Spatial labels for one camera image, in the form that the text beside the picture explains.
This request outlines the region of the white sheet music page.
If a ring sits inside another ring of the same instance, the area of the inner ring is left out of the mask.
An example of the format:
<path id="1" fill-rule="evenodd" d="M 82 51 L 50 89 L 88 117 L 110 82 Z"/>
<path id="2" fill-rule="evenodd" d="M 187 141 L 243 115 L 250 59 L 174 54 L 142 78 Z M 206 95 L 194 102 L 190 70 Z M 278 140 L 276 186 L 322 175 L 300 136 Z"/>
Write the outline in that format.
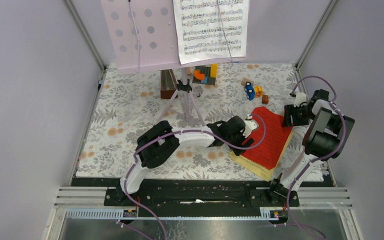
<path id="1" fill-rule="evenodd" d="M 249 9 L 248 0 L 173 1 L 180 63 L 246 57 Z"/>

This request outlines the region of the pink music stand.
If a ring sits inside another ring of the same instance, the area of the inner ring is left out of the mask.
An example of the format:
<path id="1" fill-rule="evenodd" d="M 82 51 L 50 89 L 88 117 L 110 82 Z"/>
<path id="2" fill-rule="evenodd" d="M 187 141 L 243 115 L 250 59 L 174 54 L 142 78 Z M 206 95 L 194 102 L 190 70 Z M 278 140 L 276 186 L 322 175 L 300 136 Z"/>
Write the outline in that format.
<path id="1" fill-rule="evenodd" d="M 105 90 L 100 108 L 116 111 L 108 124 L 135 142 L 150 129 L 168 104 L 161 99 L 161 71 L 181 77 L 174 6 L 171 0 L 103 0 L 113 56 L 114 82 Z"/>

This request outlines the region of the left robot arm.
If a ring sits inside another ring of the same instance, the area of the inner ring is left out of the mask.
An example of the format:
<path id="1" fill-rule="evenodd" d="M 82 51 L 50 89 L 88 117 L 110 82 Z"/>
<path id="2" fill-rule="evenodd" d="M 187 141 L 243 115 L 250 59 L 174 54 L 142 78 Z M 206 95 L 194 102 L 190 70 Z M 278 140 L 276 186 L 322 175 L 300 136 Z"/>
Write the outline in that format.
<path id="1" fill-rule="evenodd" d="M 195 128 L 177 128 L 163 120 L 141 135 L 136 141 L 134 163 L 120 179 L 116 199 L 124 206 L 132 204 L 135 193 L 150 170 L 164 164 L 180 147 L 221 147 L 227 145 L 236 156 L 260 145 L 251 137 L 259 128 L 253 114 L 245 119 L 234 116 Z"/>

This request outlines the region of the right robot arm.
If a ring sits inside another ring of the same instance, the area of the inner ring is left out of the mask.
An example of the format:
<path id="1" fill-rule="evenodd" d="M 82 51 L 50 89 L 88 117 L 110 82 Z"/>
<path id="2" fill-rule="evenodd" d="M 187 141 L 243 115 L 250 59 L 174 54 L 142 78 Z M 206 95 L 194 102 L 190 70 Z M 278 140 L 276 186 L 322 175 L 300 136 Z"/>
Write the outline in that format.
<path id="1" fill-rule="evenodd" d="M 283 127 L 308 126 L 299 157 L 289 169 L 270 182 L 266 200 L 273 206 L 286 206 L 297 198 L 303 180 L 327 160 L 337 158 L 354 127 L 355 119 L 343 115 L 329 100 L 329 92 L 315 90 L 306 94 L 292 92 L 293 104 L 284 106 Z"/>

